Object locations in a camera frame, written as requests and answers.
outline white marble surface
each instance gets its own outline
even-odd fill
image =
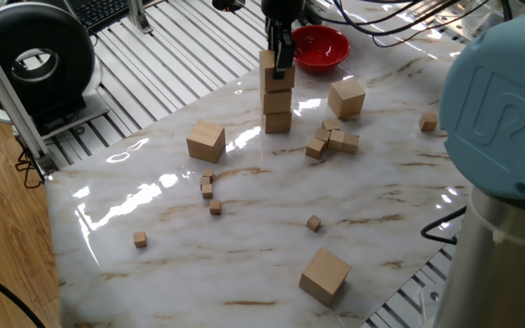
[[[385,13],[369,8],[371,18]],[[444,132],[423,134],[417,121],[438,110],[461,45],[423,37],[378,49],[343,31],[352,52],[336,71],[297,72],[289,134],[260,133],[252,72],[53,176],[46,190],[60,292],[81,322],[357,327],[440,248],[419,231],[465,204],[468,183],[448,159]],[[330,84],[348,76],[367,93],[362,114],[341,124],[360,136],[358,154],[307,158],[321,121],[335,117]],[[228,153],[216,165],[188,156],[185,138],[199,118],[226,127]],[[220,217],[201,198],[206,168],[217,175]],[[318,233],[305,227],[313,214],[324,223]],[[133,245],[136,231],[147,233],[146,249]],[[332,308],[298,287],[320,247],[352,265]]]

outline large wooden cube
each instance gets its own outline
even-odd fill
[[[327,103],[337,118],[360,114],[364,105],[365,91],[353,77],[332,83]]]
[[[265,92],[261,88],[261,107],[263,114],[282,114],[291,111],[291,90]]]
[[[323,305],[331,307],[335,293],[351,269],[349,264],[321,248],[301,274],[299,287]]]
[[[261,89],[266,92],[291,90],[295,85],[295,65],[287,69],[284,79],[274,79],[274,51],[264,50],[259,53]]]
[[[215,163],[226,149],[224,127],[200,119],[193,126],[187,142],[191,157]]]
[[[281,133],[291,131],[292,113],[262,115],[262,129],[264,133]]]

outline wooden block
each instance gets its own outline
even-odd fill
[[[210,181],[209,177],[201,177],[200,178],[200,185],[203,186],[205,184],[211,184],[211,181]]]
[[[262,115],[264,133],[280,133],[291,131],[292,113]]]
[[[222,214],[222,203],[219,200],[210,200],[210,214]]]
[[[142,248],[147,246],[147,235],[145,231],[135,232],[133,235],[133,240],[135,242],[135,247]]]
[[[344,146],[345,133],[338,130],[333,130],[332,134],[329,136],[329,142],[327,147],[333,150],[342,150]]]
[[[291,95],[293,92],[264,92],[261,89],[261,106],[263,114],[282,114],[291,111]]]
[[[344,145],[342,145],[342,151],[354,155],[357,152],[357,143],[359,140],[360,136],[346,133],[344,136]]]
[[[214,196],[214,190],[211,184],[201,186],[201,196],[205,200],[211,200],[211,198]]]
[[[311,229],[313,232],[317,232],[319,228],[321,228],[321,219],[313,215],[307,220],[307,228]]]
[[[274,71],[274,51],[264,50],[259,53],[261,89],[266,92],[287,91],[295,85],[295,65],[287,69],[284,73],[284,79],[275,80]]]
[[[328,131],[322,128],[318,128],[317,132],[315,132],[315,138],[327,142],[329,141],[329,136],[331,134],[332,134],[331,131]]]
[[[324,153],[325,141],[313,138],[305,149],[305,155],[312,159],[321,159],[321,155]]]
[[[202,159],[215,163],[226,149],[224,127],[198,120],[187,137],[188,151],[195,159]]]
[[[321,128],[328,131],[339,130],[339,121],[337,119],[325,120],[321,124]]]
[[[205,169],[204,174],[202,174],[203,177],[208,177],[210,179],[210,182],[214,181],[214,169]]]
[[[301,274],[299,287],[323,305],[331,307],[335,293],[351,269],[349,264],[330,251],[320,248]]]
[[[364,105],[365,91],[353,77],[332,83],[327,103],[337,118],[360,114]]]
[[[438,118],[435,113],[424,113],[421,115],[420,120],[418,121],[418,126],[423,132],[434,131],[437,127]]]

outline metal grid platform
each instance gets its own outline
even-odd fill
[[[152,33],[124,18],[93,37],[103,68],[98,93],[110,111],[47,142],[61,169],[254,70],[266,48],[260,0],[236,15],[203,0],[146,10]]]

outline wire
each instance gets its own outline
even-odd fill
[[[378,47],[381,47],[381,48],[388,48],[388,47],[392,47],[392,46],[398,46],[398,45],[401,45],[403,43],[405,43],[406,41],[410,41],[412,40],[415,36],[418,36],[419,34],[425,32],[425,31],[428,31],[428,30],[431,30],[431,29],[434,29],[434,28],[438,28],[438,27],[442,27],[442,26],[445,26],[445,25],[448,25],[448,24],[451,24],[451,23],[454,23],[454,22],[457,22],[459,19],[462,19],[463,17],[466,17],[468,16],[469,14],[473,13],[474,11],[480,9],[484,4],[486,4],[489,0],[485,0],[484,2],[482,2],[480,5],[476,6],[475,8],[469,10],[466,14],[460,16],[460,17],[457,17],[455,19],[452,19],[448,22],[445,22],[443,24],[439,24],[439,25],[435,25],[435,26],[429,26],[427,28],[425,28],[424,30],[422,31],[418,31],[416,32],[415,34],[413,34],[412,36],[410,36],[409,38],[405,39],[405,40],[402,40],[402,41],[398,41],[392,45],[384,45],[384,43],[382,43],[381,41],[377,41],[377,42],[380,42],[382,45],[379,45],[377,42],[376,42],[376,39],[374,38],[374,36],[372,36],[372,41],[374,42],[374,44]]]
[[[454,219],[460,217],[461,215],[465,214],[465,210],[466,209],[467,209],[467,206],[463,206],[462,208],[460,208],[460,209],[458,209],[458,210],[448,214],[448,216],[445,216],[443,218],[440,218],[440,219],[438,219],[438,220],[428,224],[425,228],[423,228],[423,230],[420,231],[420,235],[423,236],[424,238],[428,239],[428,240],[431,240],[431,241],[440,241],[440,242],[445,242],[445,243],[448,243],[448,244],[451,244],[451,245],[457,245],[457,241],[455,241],[455,240],[450,240],[450,239],[447,239],[447,238],[433,236],[433,235],[428,234],[428,232],[433,230],[434,228],[438,227],[442,223],[449,222],[449,221],[454,220]]]
[[[339,10],[340,14],[342,14],[342,16],[344,17],[344,20],[353,28],[355,28],[356,30],[364,33],[364,34],[367,34],[369,36],[390,36],[390,35],[393,35],[393,34],[396,34],[398,32],[402,32],[402,31],[406,31],[408,30],[408,28],[412,27],[412,26],[416,26],[418,24],[420,24],[421,22],[423,21],[426,21],[427,19],[429,19],[430,17],[432,17],[433,15],[435,15],[436,13],[454,5],[455,3],[457,3],[459,0],[449,0],[447,1],[445,4],[441,5],[440,7],[438,8],[435,8],[434,10],[432,10],[430,13],[420,17],[419,19],[417,19],[416,21],[414,21],[413,23],[411,24],[407,24],[405,26],[402,26],[402,27],[399,27],[399,28],[396,28],[394,30],[391,30],[391,31],[385,31],[385,32],[376,32],[376,31],[370,31],[370,30],[367,30],[363,27],[360,27],[360,26],[357,26],[349,17],[348,15],[345,13],[345,10],[341,4],[341,0],[334,0],[334,4],[335,6],[337,7],[337,9]]]
[[[507,22],[513,18],[511,13],[511,5],[508,0],[501,0],[501,6],[503,7],[503,21]]]
[[[408,5],[405,5],[404,7],[396,10],[394,13],[388,15],[388,16],[385,16],[385,17],[382,17],[380,19],[377,19],[377,20],[374,20],[374,21],[370,21],[370,22],[365,22],[365,23],[355,23],[357,26],[368,26],[368,25],[372,25],[372,24],[376,24],[376,23],[380,23],[380,22],[384,22],[396,15],[399,15],[399,14],[402,14],[403,12],[405,12],[408,8],[411,8],[415,5],[418,5],[422,0],[413,0],[410,4]],[[323,19],[324,21],[326,22],[330,22],[330,23],[335,23],[335,24],[340,24],[340,25],[349,25],[347,22],[341,22],[341,21],[335,21],[333,19],[328,19],[328,18],[322,18],[320,17],[321,19]]]
[[[30,310],[27,305],[22,302],[22,300],[19,299],[14,293],[12,293],[10,290],[8,290],[3,284],[0,283],[0,293],[2,293],[5,297],[7,297],[11,302],[13,302],[15,305],[17,305],[18,308],[20,308],[27,317],[36,325],[37,328],[46,328],[44,324],[37,318],[36,314]]]

